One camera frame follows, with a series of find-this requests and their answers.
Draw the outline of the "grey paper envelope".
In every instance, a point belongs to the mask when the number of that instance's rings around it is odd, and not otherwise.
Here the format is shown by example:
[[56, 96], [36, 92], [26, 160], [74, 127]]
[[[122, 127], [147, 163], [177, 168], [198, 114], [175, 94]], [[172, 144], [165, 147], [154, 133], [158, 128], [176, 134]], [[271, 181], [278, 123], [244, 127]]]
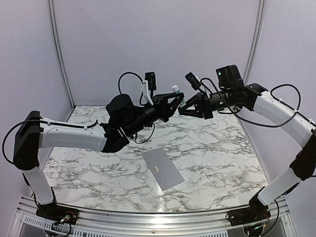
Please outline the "grey paper envelope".
[[144, 152], [142, 157], [162, 191], [185, 181], [163, 148]]

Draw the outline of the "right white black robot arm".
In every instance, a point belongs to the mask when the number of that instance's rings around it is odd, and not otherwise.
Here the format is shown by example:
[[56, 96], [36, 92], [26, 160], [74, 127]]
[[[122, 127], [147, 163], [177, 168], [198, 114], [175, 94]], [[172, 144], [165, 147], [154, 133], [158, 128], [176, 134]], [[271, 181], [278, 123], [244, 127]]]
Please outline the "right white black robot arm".
[[214, 86], [215, 92], [202, 91], [203, 80], [191, 72], [186, 74], [186, 80], [197, 95], [179, 109], [179, 114], [211, 119], [214, 111], [232, 106], [246, 108], [273, 122], [266, 128], [280, 127], [302, 148], [290, 166], [249, 201], [244, 216], [249, 221], [255, 221], [270, 203], [313, 176], [316, 169], [316, 123], [302, 115], [298, 108], [294, 109], [276, 98], [272, 91], [263, 86], [244, 84], [236, 65], [218, 68], [216, 74], [219, 83]]

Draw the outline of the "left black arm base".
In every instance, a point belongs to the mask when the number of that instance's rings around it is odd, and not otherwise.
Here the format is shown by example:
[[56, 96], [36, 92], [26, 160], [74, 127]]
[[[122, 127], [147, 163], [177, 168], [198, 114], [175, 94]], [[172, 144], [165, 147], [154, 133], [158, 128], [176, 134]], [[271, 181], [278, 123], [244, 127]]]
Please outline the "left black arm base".
[[36, 215], [54, 222], [61, 221], [62, 218], [66, 217], [67, 215], [70, 216], [69, 220], [66, 220], [68, 224], [75, 225], [78, 219], [79, 210], [75, 208], [69, 207], [59, 207], [59, 210], [56, 214], [44, 214], [42, 211], [37, 209]]

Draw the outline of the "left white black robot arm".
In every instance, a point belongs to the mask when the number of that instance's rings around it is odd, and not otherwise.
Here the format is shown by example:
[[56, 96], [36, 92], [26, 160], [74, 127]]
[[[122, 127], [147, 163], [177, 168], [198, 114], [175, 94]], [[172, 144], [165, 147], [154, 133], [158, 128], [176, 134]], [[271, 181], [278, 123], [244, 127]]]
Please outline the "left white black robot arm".
[[22, 171], [39, 203], [39, 211], [52, 220], [62, 216], [62, 208], [40, 168], [40, 148], [67, 147], [116, 153], [129, 139], [157, 120], [167, 122], [184, 98], [183, 93], [158, 94], [144, 106], [135, 106], [129, 95], [120, 94], [106, 106], [107, 123], [82, 125], [54, 121], [32, 111], [15, 134], [13, 164]]

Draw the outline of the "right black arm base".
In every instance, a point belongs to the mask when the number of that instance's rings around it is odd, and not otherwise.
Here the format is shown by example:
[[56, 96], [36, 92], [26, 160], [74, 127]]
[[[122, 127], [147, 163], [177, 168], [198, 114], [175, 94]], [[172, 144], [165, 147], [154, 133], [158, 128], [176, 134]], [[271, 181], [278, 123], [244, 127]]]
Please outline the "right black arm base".
[[233, 209], [227, 212], [225, 218], [231, 226], [244, 225], [257, 221], [268, 220], [271, 217], [270, 210], [265, 207], [258, 210], [255, 207]]

